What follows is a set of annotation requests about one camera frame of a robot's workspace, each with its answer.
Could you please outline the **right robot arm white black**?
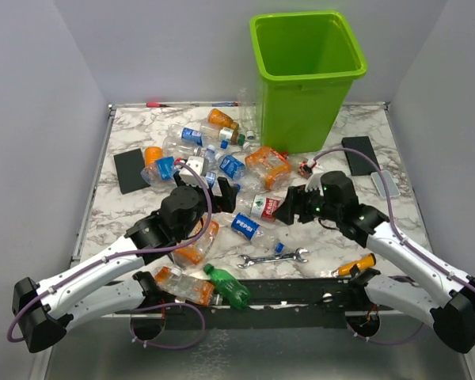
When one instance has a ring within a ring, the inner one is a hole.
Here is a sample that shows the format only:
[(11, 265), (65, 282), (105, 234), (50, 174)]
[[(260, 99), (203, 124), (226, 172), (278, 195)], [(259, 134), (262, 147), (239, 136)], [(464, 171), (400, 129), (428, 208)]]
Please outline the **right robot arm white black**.
[(387, 259), (416, 282), (397, 282), (367, 270), (354, 279), (348, 301), (358, 310), (387, 306), (422, 321), (449, 348), (475, 346), (475, 275), (443, 261), (415, 243), (376, 207), (360, 203), (352, 180), (341, 171), (317, 173), (290, 186), (273, 213), (280, 222), (334, 222), (348, 239)]

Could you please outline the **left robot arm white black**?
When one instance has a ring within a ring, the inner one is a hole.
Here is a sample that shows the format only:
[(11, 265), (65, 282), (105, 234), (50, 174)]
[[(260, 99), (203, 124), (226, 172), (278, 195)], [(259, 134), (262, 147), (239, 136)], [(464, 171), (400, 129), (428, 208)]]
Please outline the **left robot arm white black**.
[(11, 343), (24, 342), (31, 353), (60, 342), (74, 327), (122, 310), (154, 310), (159, 293), (150, 274), (140, 268), (198, 241), (214, 213), (234, 211), (239, 191), (218, 178), (220, 195), (194, 176), (180, 176), (158, 210), (141, 218), (108, 248), (48, 279), (25, 277), (13, 288)]

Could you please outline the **large orange label bottle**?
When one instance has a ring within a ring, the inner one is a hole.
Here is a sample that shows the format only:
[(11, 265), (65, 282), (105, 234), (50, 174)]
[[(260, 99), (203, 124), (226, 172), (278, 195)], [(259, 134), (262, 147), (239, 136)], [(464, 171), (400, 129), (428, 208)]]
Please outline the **large orange label bottle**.
[(261, 189), (272, 191), (290, 180), (291, 165), (287, 159), (269, 146), (248, 149), (245, 165)]

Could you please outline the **blue label water bottle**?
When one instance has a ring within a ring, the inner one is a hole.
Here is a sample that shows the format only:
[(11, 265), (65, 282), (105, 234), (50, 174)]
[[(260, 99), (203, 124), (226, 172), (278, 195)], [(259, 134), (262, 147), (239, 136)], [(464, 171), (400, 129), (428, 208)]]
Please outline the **blue label water bottle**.
[(234, 183), (237, 183), (245, 191), (252, 191), (256, 189), (257, 182), (247, 170), (245, 164), (239, 161), (232, 154), (217, 153), (215, 161), (218, 169), (230, 178)]

